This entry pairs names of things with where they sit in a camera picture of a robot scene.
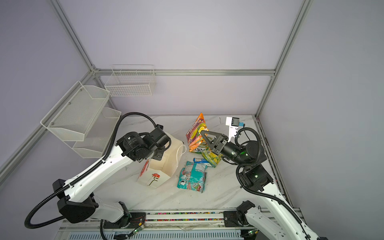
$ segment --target orange snack bag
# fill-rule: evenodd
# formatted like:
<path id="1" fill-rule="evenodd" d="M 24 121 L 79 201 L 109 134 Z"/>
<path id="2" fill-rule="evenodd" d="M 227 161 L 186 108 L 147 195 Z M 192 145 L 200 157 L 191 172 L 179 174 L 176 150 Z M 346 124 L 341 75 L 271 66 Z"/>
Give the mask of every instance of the orange snack bag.
<path id="1" fill-rule="evenodd" d="M 200 135 L 202 130 L 208 131 L 208 128 L 205 124 L 203 113 L 200 113 L 191 129 L 189 129 L 185 135 L 187 137 L 190 152 L 193 152 L 201 143 L 205 142 L 203 137 Z"/>

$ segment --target white string handle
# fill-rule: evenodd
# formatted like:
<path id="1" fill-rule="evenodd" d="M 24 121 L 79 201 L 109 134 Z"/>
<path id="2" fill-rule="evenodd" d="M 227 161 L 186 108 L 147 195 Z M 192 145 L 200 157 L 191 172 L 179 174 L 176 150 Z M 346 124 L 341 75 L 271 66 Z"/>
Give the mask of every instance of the white string handle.
<path id="1" fill-rule="evenodd" d="M 187 151 L 187 146 L 185 146 L 185 145 L 181 145 L 178 149 L 177 149 L 177 152 L 176 152 L 176 161 L 177 161 L 177 165 L 179 165 L 179 161 L 180 161 L 180 159 L 178 159 L 178 154 L 179 154 L 179 150 L 180 150 L 180 148 L 181 147 L 185 147 L 185 151 L 180 155 L 180 159 L 181 159 L 181 156 L 183 156 L 183 154 Z"/>

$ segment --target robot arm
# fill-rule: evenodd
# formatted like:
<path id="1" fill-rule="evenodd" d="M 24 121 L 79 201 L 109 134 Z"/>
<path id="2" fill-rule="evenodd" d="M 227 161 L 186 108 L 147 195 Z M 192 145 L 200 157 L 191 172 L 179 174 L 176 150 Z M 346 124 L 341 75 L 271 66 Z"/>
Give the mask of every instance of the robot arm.
<path id="1" fill-rule="evenodd" d="M 242 131 L 251 131 L 257 141 L 248 141 L 246 145 L 238 143 L 238 136 Z M 200 133 L 207 142 L 209 148 L 216 155 L 222 154 L 223 157 L 232 160 L 238 165 L 236 177 L 242 188 L 247 192 L 258 195 L 268 206 L 270 212 L 275 216 L 279 225 L 275 224 L 268 217 L 264 216 L 250 201 L 243 202 L 237 207 L 236 214 L 226 214 L 225 219 L 230 219 L 231 223 L 238 223 L 238 226 L 252 226 L 260 229 L 269 239 L 288 239 L 292 240 L 318 240 L 319 238 L 306 224 L 304 224 L 286 200 L 279 192 L 273 178 L 263 168 L 261 163 L 267 159 L 265 150 L 261 145 L 258 133 L 252 128 L 242 128 L 235 135 L 235 143 L 228 140 L 224 134 L 217 132 L 201 131 Z"/>
<path id="2" fill-rule="evenodd" d="M 134 161 L 141 162 L 149 158 L 161 160 L 163 152 L 168 149 L 165 148 L 167 143 L 169 147 L 170 138 L 160 127 L 156 127 L 151 133 L 127 133 L 117 140 L 107 157 L 97 160 L 79 175 L 65 182 L 59 179 L 53 184 L 55 191 L 70 186 L 63 194 L 58 195 L 59 212 L 71 223 L 78 223 L 87 218 L 99 218 L 112 223 L 120 221 L 119 227 L 124 227 L 129 218 L 125 204 L 101 201 L 93 191 L 115 172 Z M 93 168 L 94 170 L 84 178 L 71 185 L 79 176 Z"/>

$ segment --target white mesh shelf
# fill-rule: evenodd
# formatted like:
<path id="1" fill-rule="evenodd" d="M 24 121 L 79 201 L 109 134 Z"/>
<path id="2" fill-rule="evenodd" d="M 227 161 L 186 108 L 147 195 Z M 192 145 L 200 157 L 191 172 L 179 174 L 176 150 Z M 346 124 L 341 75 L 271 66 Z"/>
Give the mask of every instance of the white mesh shelf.
<path id="1" fill-rule="evenodd" d="M 96 86 L 83 86 L 78 89 L 66 105 L 50 121 L 41 124 L 62 141 L 84 141 L 101 110 L 109 99 L 109 91 Z"/>
<path id="2" fill-rule="evenodd" d="M 112 97 L 152 96 L 156 86 L 152 65 L 112 65 L 105 89 Z"/>
<path id="3" fill-rule="evenodd" d="M 101 158 L 120 114 L 120 111 L 103 108 L 84 141 L 75 142 L 72 149 L 82 158 Z"/>

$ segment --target wall-mounted shelf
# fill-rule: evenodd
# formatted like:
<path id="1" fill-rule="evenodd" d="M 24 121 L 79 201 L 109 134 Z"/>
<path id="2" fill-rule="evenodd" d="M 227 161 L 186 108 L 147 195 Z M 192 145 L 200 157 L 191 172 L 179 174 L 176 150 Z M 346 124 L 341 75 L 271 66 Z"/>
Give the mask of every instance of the wall-mounted shelf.
<path id="1" fill-rule="evenodd" d="M 84 141 L 76 142 L 72 149 L 82 158 L 101 158 L 120 114 L 120 111 L 103 108 Z"/>
<path id="2" fill-rule="evenodd" d="M 112 97 L 152 96 L 156 86 L 153 65 L 111 65 L 105 89 Z"/>
<path id="3" fill-rule="evenodd" d="M 76 82 L 40 123 L 82 158 L 100 158 L 121 114 L 104 107 L 109 96 L 108 90 Z"/>
<path id="4" fill-rule="evenodd" d="M 109 91 L 80 85 L 67 104 L 48 124 L 40 122 L 62 141 L 84 141 L 109 99 Z"/>

